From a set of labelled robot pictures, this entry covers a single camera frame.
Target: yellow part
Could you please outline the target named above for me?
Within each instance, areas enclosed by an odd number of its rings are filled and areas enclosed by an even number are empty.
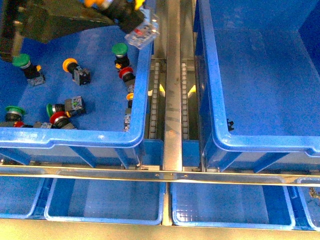
[[[164,87],[163,87],[161,84],[160,84],[159,89],[160,89],[160,92],[165,92],[165,89],[164,89]]]
[[[195,93],[197,91],[196,85],[193,85],[193,87],[190,89],[189,93]]]
[[[128,101],[134,99],[134,94],[133,94],[133,93],[129,93],[129,94],[126,96],[126,99],[127,99]]]
[[[68,58],[66,60],[64,60],[63,64],[62,64],[62,68],[64,71],[66,71],[67,73],[69,72],[67,67],[69,64],[71,63],[75,63],[75,64],[78,64],[77,60],[75,60],[74,58]]]
[[[84,5],[87,8],[91,8],[93,4],[97,4],[98,6],[103,4],[105,0],[84,0]]]
[[[135,0],[135,8],[134,10],[138,11],[141,8],[142,4],[144,4],[145,0]]]

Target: bin floor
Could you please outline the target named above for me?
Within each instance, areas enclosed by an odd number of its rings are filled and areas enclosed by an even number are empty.
[[[320,228],[320,199],[311,197],[309,187],[301,187],[307,209],[309,211],[310,220],[314,226]],[[320,192],[320,187],[314,187],[314,190]]]
[[[233,135],[320,136],[320,78],[298,31],[214,35]]]
[[[23,215],[28,217],[36,204],[40,182],[38,177],[0,177],[1,217]]]
[[[175,199],[180,222],[269,224],[262,186],[179,184]]]
[[[116,57],[112,46],[125,43],[125,33],[117,26],[100,27],[35,44],[26,40],[22,53],[30,54],[35,65],[41,65],[46,83],[35,87],[27,85],[22,71],[4,63],[9,69],[10,84],[4,85],[6,95],[0,97],[1,114],[7,105],[25,108],[26,124],[48,122],[46,105],[63,104],[66,99],[82,96],[87,114],[73,117],[71,122],[80,130],[123,131],[124,115],[128,105],[127,88],[115,68]],[[139,51],[129,46],[128,57],[136,74]],[[72,75],[63,70],[65,59],[74,58],[82,68],[91,71],[91,83],[78,86]]]
[[[155,221],[159,192],[157,182],[76,180],[68,216]]]

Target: robotic arm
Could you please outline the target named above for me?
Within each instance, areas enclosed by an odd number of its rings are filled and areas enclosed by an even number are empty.
[[[3,0],[0,56],[12,62],[24,38],[50,40],[87,29],[119,25],[130,44],[141,49],[157,35],[155,15],[141,8],[145,0]]]

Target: metal rail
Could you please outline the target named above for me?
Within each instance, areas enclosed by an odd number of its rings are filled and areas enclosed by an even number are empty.
[[[67,178],[117,181],[149,181],[199,184],[244,184],[275,186],[318,186],[320,183],[297,183],[299,178],[317,180],[320,173],[306,174],[257,174],[247,172],[200,172],[198,168],[185,167],[184,171],[164,171],[160,166],[143,165],[141,169],[87,168],[83,166],[21,166],[4,165],[0,176]]]
[[[180,1],[167,1],[163,170],[182,171]]]

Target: blue storage bin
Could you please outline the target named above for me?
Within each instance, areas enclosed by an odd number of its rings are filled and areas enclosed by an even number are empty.
[[[295,218],[286,187],[172,183],[178,226],[291,230]]]
[[[142,50],[129,46],[128,57],[136,76],[130,131],[124,132],[128,105],[127,87],[115,68],[112,46],[125,43],[118,26],[89,29],[67,35],[48,44],[25,39],[21,52],[41,65],[46,83],[32,87],[23,72],[0,60],[0,121],[8,105],[26,110],[23,121],[33,125],[48,122],[48,103],[64,103],[82,96],[87,114],[71,122],[78,130],[0,128],[0,155],[28,165],[30,160],[65,164],[137,165],[144,154],[143,136],[152,44]],[[75,58],[91,71],[91,83],[78,86],[62,63]]]
[[[0,218],[39,219],[45,201],[42,188],[45,179],[39,177],[0,177]]]
[[[44,216],[51,221],[158,225],[164,182],[54,179]]]
[[[300,178],[297,181],[303,184],[319,184],[320,178]],[[320,187],[313,187],[318,193]],[[320,198],[310,195],[310,187],[291,187],[289,194],[296,219],[296,229],[320,231]]]
[[[207,168],[319,169],[319,20],[319,0],[197,1]]]

